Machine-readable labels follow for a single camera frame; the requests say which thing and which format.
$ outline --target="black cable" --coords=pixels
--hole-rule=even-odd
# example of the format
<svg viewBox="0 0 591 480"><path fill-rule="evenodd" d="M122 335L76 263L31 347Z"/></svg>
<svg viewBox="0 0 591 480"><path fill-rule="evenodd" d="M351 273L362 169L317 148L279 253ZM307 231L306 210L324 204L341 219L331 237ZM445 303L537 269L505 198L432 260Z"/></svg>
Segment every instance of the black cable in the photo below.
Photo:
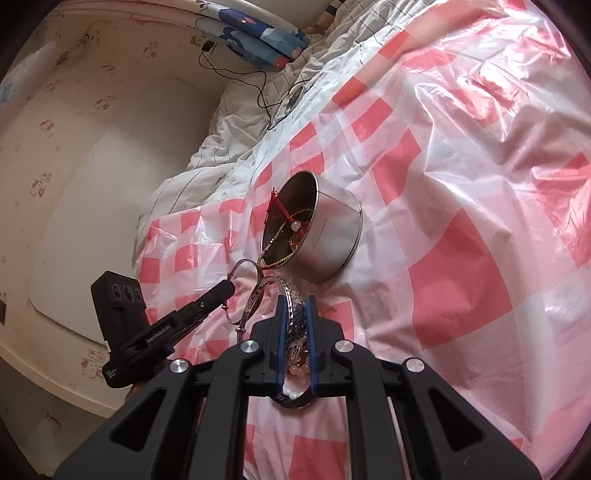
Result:
<svg viewBox="0 0 591 480"><path fill-rule="evenodd" d="M205 65L202 63L202 61L201 61L201 57L203 57L203 58L204 58L204 59L207 61L207 63L209 63L209 64L210 64L210 67L207 67L207 66L205 66ZM244 83L245 85L250 85L251 87L254 87L254 88L256 88L256 89L259 91L259 94L258 94L258 95L257 95L257 97L256 97L256 104L257 104L257 106L258 106L259 108L264 108L264 109L265 109L265 112L267 113L267 117L269 117L269 123L267 124L267 128L266 128L266 130L267 130L267 131L269 131L269 130L273 130L273 129L274 129L276 126L277 126L277 125L279 125L279 123L281 123L281 121L282 121L283 119L285 119L285 116L284 116L284 117L283 117L283 118L281 118L281 120L279 120L279 121L278 121L278 122L277 122L277 123L276 123L276 124L275 124L273 127L271 127L271 124L272 124L272 122L273 122L273 117L271 116L271 114L270 114L270 112L269 112L269 108L270 108L270 107L273 107L273 106L277 106L277 105L280 105L280 104L282 104L282 103L285 101L285 98L284 98L283 100L281 100L280 102L277 102L277 103L272 103L272 104L270 104L270 105L268 105L268 104L267 104L267 101L265 100L265 95L263 94L263 90L264 90L264 89L265 89L265 87L267 86L267 73L266 73L265 71L263 71L263 70L256 70L256 71L254 71L254 72L246 72L246 73L245 73L245 72L234 72L234 71L232 71L232 70L228 70L228 69L217 69L217 68L215 68L215 66L213 65L213 63L212 63L212 62L211 62L211 61L210 61L210 60L209 60L209 59L208 59L208 58L205 56L205 51L203 51L203 50L202 50L202 52L201 52L201 55L199 56L199 65L200 65L202 68L206 69L206 70L213 70L213 71L214 71L214 72L216 72L216 73L217 73L217 74L218 74L220 77L224 77L224 78L227 78L227 79L229 79L229 80L235 80L235 81L237 81L237 82L241 82L241 83ZM253 73L262 73L262 74L264 75L265 79L263 80L263 84L262 84L262 88L261 88L261 87L259 87L258 85L255 85L255 84L253 84L253 83L248 83L248 82L245 82L244 80L237 79L237 78L234 78L234 77L229 77L229 76L227 76L227 75L223 75L223 74L221 74L220 72L228 72L228 73L232 73L233 75L250 75L250 74L253 74ZM289 94L291 93L291 90L292 90L292 88L293 88L294 86L296 86L296 85L298 85L298 84L300 84L300 83L309 82L309 81L310 81L310 79L307 79L307 80L298 80L297 82L295 82L293 85L291 85L291 86L289 87L289 89L287 90L287 93L286 93L286 95L289 95Z"/></svg>

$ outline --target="power cord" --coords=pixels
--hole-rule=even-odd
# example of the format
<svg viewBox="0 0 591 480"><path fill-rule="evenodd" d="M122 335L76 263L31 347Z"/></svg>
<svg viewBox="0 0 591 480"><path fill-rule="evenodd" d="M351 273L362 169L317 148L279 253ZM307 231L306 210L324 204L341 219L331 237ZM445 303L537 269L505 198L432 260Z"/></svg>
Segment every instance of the power cord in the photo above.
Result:
<svg viewBox="0 0 591 480"><path fill-rule="evenodd" d="M201 54L199 55L199 65L206 69L206 70L213 70L215 73L217 73L220 77L224 77L227 78L229 80L235 80L237 82L241 82L244 83L245 85L250 85L251 87L256 88L259 91L258 96L256 97L256 104L258 105L259 108L264 108L265 112L267 113L267 116L269 117L269 123L267 124L267 128L266 130L273 130L277 125L279 125L286 116L284 116L283 118L281 118L275 125L271 126L272 122L273 122L273 117L271 116L271 113L269 112L269 108L273 107L273 106L277 106L282 104L285 101L285 96L283 98L283 100L281 100L280 102L277 103L272 103L272 104L267 104L267 101L265 100L265 95L263 94L263 90L265 89L266 85L267 85L267 73L263 70L256 70L254 72L234 72L232 70L227 70L227 69L217 69L215 68L215 66L213 65L213 63L205 56L205 54L210 51L213 47L215 46L215 43L212 42L211 40L207 40L204 44L203 47L201 48ZM201 61L201 59L204 58L207 63L209 63L209 67L207 67L206 65L204 65ZM264 75L264 80L263 80L263 84L262 84L262 88L259 87L258 85L255 85L253 83L248 83L245 82L244 80L241 79L237 79L234 77L229 77L227 75L221 74L220 72L228 72L228 73L232 73L233 75L251 75L253 73L262 73ZM310 79L308 80L299 80L297 82L295 82L293 85L290 86L289 90L287 90L286 95L289 95L291 93L291 90L294 86L300 84L300 83L304 83L304 82L309 82Z"/></svg>

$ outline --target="metal tin can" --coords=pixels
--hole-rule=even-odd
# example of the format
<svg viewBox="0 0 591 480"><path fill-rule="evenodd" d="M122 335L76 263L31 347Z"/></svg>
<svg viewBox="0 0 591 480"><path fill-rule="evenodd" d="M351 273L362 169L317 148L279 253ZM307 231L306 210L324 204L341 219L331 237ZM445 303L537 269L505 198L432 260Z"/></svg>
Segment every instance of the metal tin can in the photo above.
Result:
<svg viewBox="0 0 591 480"><path fill-rule="evenodd" d="M304 280L322 283L340 273L359 243L363 212L357 197L341 187L304 170L293 175L279 191L278 199L294 218L307 222L307 229L296 248L290 246L288 225L284 234L269 246L285 223L285 217L272 205L263 231L261 251L267 265L281 261L278 268ZM298 217L302 212L305 217Z"/></svg>

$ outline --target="camera lens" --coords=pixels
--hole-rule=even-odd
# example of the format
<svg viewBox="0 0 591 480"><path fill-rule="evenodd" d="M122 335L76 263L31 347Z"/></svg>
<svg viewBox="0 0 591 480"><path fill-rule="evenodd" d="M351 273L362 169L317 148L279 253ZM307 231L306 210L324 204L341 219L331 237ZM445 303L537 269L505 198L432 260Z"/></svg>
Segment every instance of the camera lens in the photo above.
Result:
<svg viewBox="0 0 591 480"><path fill-rule="evenodd" d="M121 300L123 295L121 294L121 287L117 285L117 283L113 284L113 295L117 300Z"/></svg>

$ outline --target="bedsheet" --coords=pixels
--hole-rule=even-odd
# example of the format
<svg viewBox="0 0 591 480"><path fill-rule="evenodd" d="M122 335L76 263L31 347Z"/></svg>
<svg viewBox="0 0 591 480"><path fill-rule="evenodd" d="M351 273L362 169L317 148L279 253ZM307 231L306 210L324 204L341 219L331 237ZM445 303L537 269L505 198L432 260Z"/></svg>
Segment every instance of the bedsheet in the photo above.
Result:
<svg viewBox="0 0 591 480"><path fill-rule="evenodd" d="M271 127L276 125L270 131L266 130L269 117L257 105L257 90L241 82L230 82L213 115L210 134L186 171L163 182L146 202L138 222L134 262L145 245L153 220L205 203L244 196L262 158L258 147L261 139L265 137L265 149L272 145L267 157L270 158L372 58L392 29L403 28L432 1L346 1L324 36L309 34L309 48L283 71L268 74L264 87L266 102L279 103L269 108ZM264 84L260 73L241 79L259 87ZM289 117L282 121L290 88L296 82L302 82L304 93Z"/></svg>

